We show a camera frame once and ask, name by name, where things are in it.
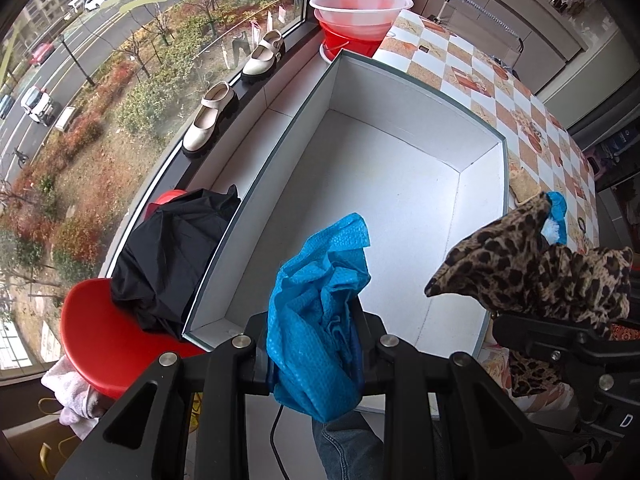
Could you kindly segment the pink plastic basin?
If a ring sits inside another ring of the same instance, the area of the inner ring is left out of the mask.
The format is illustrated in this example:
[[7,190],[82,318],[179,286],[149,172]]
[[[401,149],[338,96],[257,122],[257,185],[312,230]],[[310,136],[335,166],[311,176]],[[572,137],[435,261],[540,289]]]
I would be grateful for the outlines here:
[[310,0],[323,21],[344,26],[392,24],[402,10],[413,7],[412,0]]

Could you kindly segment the cream shoe on sill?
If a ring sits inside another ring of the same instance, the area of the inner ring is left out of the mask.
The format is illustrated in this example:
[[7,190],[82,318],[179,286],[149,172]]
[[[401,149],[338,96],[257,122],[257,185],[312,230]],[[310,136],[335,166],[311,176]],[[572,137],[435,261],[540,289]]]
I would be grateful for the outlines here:
[[219,127],[232,117],[239,99],[227,81],[218,81],[201,98],[193,122],[182,138],[182,152],[195,158],[208,150]]

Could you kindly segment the red plastic stool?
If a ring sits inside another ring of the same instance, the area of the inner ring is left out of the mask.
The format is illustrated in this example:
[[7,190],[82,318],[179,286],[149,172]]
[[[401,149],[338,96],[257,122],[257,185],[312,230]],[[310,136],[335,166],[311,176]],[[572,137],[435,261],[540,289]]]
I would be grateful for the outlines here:
[[72,288],[63,304],[61,335],[75,370],[111,399],[122,396],[161,354],[175,361],[203,352],[180,335],[142,330],[131,311],[112,303],[109,278]]

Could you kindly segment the person's denim leg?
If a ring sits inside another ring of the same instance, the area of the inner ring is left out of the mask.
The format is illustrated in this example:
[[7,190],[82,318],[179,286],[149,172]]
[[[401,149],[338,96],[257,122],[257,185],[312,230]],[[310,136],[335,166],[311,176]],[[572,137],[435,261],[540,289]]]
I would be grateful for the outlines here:
[[382,479],[383,442],[357,411],[332,420],[312,420],[312,435],[326,478]]

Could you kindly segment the checkered patterned tablecloth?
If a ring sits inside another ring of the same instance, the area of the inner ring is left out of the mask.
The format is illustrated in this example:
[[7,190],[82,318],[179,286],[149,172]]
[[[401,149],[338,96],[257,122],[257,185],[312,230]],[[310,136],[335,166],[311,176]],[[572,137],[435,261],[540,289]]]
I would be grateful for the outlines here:
[[585,156],[550,112],[505,68],[469,41],[404,11],[375,59],[441,91],[506,139],[509,171],[524,168],[541,193],[566,200],[567,243],[583,254],[599,239],[594,177]]

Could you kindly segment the leopard print scrunchie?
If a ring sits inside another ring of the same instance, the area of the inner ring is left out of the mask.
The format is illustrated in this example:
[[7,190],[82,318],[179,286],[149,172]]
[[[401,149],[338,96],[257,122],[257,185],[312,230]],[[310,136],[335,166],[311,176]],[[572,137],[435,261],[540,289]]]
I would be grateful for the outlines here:
[[465,237],[426,284],[426,296],[468,296],[491,314],[515,312],[590,330],[608,339],[631,311],[628,247],[581,254],[552,244],[542,230],[552,211],[540,193]]

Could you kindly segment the grey cardboard storage box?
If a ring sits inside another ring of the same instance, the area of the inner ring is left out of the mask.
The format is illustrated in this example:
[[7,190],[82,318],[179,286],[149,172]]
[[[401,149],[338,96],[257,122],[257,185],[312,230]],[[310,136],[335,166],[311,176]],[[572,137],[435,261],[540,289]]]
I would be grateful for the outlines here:
[[240,206],[184,326],[204,350],[266,310],[277,272],[348,214],[368,227],[362,306],[433,356],[480,353],[488,312],[427,297],[450,249],[508,206],[506,139],[472,110],[384,63],[344,52],[315,84],[293,80],[218,178]]

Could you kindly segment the white pink cloth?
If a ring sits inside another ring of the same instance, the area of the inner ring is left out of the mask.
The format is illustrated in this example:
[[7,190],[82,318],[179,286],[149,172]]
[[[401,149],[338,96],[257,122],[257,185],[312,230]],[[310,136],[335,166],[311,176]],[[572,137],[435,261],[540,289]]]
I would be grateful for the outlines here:
[[85,440],[111,405],[107,396],[78,373],[68,356],[61,356],[42,376],[41,383],[62,405],[60,424],[70,427],[80,440]]

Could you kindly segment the beige knitted sock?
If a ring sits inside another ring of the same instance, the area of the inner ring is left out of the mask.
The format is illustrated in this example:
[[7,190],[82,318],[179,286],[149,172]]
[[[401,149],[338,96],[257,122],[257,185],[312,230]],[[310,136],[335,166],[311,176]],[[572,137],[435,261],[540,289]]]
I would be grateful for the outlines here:
[[509,188],[516,206],[525,204],[541,192],[540,185],[524,168],[509,171]]

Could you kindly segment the cream shoe near basin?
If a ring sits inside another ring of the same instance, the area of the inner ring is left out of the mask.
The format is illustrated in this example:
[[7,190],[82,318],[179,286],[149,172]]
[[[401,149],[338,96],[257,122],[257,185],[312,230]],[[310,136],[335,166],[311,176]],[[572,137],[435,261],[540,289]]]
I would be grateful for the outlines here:
[[243,66],[242,81],[254,84],[269,78],[284,54],[285,44],[282,34],[277,29],[266,32]]

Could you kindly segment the blue cloth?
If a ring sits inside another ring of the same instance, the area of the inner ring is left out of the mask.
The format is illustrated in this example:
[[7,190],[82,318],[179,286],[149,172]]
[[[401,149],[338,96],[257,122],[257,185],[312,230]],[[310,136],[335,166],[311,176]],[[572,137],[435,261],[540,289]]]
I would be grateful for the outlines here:
[[362,398],[362,348],[349,301],[369,284],[369,232],[349,214],[283,263],[269,298],[266,351],[276,400],[330,422]]
[[550,200],[551,207],[548,218],[541,229],[541,234],[550,245],[565,245],[567,243],[565,197],[556,191],[547,192],[546,195]]

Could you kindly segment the black cloth bag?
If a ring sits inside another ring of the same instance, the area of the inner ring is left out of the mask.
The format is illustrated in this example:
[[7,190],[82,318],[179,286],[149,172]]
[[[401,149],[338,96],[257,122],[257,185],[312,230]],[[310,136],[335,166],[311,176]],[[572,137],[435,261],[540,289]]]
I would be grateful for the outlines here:
[[157,206],[129,235],[111,276],[114,305],[142,330],[182,337],[194,294],[241,203],[206,188]]

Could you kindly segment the red plastic basin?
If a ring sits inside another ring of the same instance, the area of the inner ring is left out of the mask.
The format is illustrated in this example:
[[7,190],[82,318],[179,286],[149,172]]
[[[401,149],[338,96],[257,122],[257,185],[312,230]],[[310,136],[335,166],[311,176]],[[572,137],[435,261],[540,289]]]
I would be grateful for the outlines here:
[[319,10],[314,11],[314,17],[318,20],[323,32],[319,52],[328,63],[331,63],[343,50],[372,58],[392,27],[390,23],[363,26],[337,25],[322,18]]

